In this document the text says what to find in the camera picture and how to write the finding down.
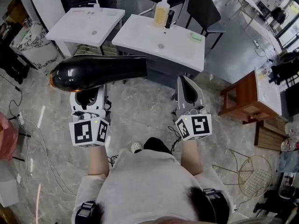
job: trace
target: hair dryer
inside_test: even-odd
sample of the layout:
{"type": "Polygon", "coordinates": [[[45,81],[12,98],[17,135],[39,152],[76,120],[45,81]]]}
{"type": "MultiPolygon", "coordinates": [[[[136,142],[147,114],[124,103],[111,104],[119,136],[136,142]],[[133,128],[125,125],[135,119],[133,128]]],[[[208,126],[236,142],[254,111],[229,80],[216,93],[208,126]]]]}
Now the hair dryer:
{"type": "Polygon", "coordinates": [[[78,55],[62,61],[50,74],[52,86],[78,92],[109,82],[147,76],[145,56],[78,55]]]}

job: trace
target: green sponge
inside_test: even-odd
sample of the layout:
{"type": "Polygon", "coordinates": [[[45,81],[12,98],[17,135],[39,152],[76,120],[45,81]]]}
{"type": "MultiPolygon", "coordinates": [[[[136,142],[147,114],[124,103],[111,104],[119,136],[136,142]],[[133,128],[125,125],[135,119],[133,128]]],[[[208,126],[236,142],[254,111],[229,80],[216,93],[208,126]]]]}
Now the green sponge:
{"type": "Polygon", "coordinates": [[[199,35],[197,33],[191,33],[190,36],[192,39],[196,40],[197,42],[201,42],[201,40],[202,40],[201,35],[199,35]]]}

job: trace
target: white sink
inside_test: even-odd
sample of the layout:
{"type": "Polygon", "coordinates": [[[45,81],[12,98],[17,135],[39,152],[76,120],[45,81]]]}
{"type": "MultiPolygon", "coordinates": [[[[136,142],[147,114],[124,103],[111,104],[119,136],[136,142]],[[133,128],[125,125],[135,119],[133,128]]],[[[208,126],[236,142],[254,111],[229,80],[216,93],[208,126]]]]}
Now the white sink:
{"type": "Polygon", "coordinates": [[[46,35],[48,40],[82,43],[99,47],[122,19],[125,10],[71,8],[46,35]]]}
{"type": "Polygon", "coordinates": [[[170,29],[156,27],[154,19],[149,17],[131,15],[112,44],[159,56],[197,71],[204,69],[204,36],[176,25],[170,29]]]}

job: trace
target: gray floor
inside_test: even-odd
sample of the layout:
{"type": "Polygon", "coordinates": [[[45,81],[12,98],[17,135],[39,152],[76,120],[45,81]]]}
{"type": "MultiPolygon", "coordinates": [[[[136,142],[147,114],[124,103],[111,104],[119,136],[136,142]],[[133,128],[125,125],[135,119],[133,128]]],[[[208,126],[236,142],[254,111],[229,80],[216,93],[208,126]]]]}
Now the gray floor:
{"type": "MultiPolygon", "coordinates": [[[[136,11],[146,10],[151,5],[150,2],[141,0],[118,0],[118,2],[122,7],[128,6],[126,8],[128,10],[132,10],[132,6],[134,6],[136,11]]],[[[187,18],[187,16],[187,14],[183,14],[182,20],[178,24],[182,25],[186,22],[183,17],[187,18]]],[[[250,67],[254,67],[252,62],[255,54],[254,45],[240,24],[236,20],[231,21],[231,24],[226,23],[226,27],[234,26],[234,29],[228,29],[227,34],[223,36],[215,49],[211,52],[207,50],[206,55],[206,69],[210,72],[214,69],[213,74],[223,76],[228,81],[234,81],[248,73],[250,67]]],[[[200,26],[192,22],[190,29],[200,31],[200,26]]],[[[213,36],[209,38],[208,40],[212,44],[213,36]]],[[[254,58],[254,61],[262,62],[257,57],[254,58]]],[[[3,70],[0,70],[0,74],[12,81],[3,70]]],[[[207,109],[212,114],[213,134],[198,143],[204,167],[213,163],[235,169],[234,158],[228,151],[228,148],[232,148],[248,156],[254,154],[264,156],[274,171],[278,152],[254,147],[255,124],[243,126],[239,120],[217,115],[223,102],[219,92],[227,86],[227,82],[216,77],[213,78],[208,72],[199,74],[195,81],[203,89],[207,109]]],[[[35,138],[28,139],[28,148],[24,139],[19,138],[18,140],[16,156],[27,159],[28,165],[16,160],[10,162],[12,173],[15,176],[20,174],[22,177],[18,186],[20,202],[12,206],[12,210],[19,223],[33,224],[35,222],[37,187],[41,183],[39,223],[70,223],[75,197],[65,193],[70,193],[67,188],[74,193],[77,192],[82,176],[87,173],[88,151],[73,147],[71,143],[68,128],[68,123],[71,120],[69,93],[54,89],[49,85],[48,77],[34,70],[30,71],[28,78],[20,88],[23,92],[23,101],[20,107],[12,104],[11,111],[13,114],[22,111],[24,117],[37,124],[42,107],[45,106],[40,129],[52,168],[49,167],[44,153],[44,143],[39,131],[33,124],[26,121],[26,129],[33,134],[36,140],[35,138]]],[[[173,94],[172,89],[137,78],[129,80],[125,85],[122,82],[109,84],[108,92],[109,100],[112,101],[112,123],[109,131],[111,143],[107,148],[109,156],[117,154],[121,148],[129,148],[132,141],[135,140],[144,143],[149,137],[154,136],[164,141],[168,147],[176,140],[174,133],[167,128],[173,126],[170,112],[176,106],[175,102],[170,100],[170,96],[173,94]]],[[[8,106],[12,99],[19,101],[19,92],[0,78],[0,112],[7,117],[11,117],[8,106]]],[[[180,159],[181,145],[181,142],[178,143],[175,151],[175,156],[178,159],[180,159]]],[[[238,161],[240,163],[244,159],[238,157],[238,161]]],[[[218,169],[216,171],[224,183],[237,181],[237,175],[234,173],[230,174],[218,169]]],[[[241,194],[238,186],[227,187],[237,206],[240,202],[248,200],[241,194]]],[[[232,215],[230,222],[253,216],[252,210],[257,200],[252,199],[242,204],[232,215]]]]}

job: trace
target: wooden cabinet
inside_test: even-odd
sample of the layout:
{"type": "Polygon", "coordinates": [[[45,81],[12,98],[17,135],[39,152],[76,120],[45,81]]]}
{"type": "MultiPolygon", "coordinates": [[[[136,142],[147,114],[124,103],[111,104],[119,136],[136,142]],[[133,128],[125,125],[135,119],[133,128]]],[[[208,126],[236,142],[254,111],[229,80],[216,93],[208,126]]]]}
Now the wooden cabinet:
{"type": "Polygon", "coordinates": [[[278,87],[257,71],[222,90],[221,95],[224,102],[219,115],[233,116],[243,120],[243,124],[281,115],[278,87]]]}

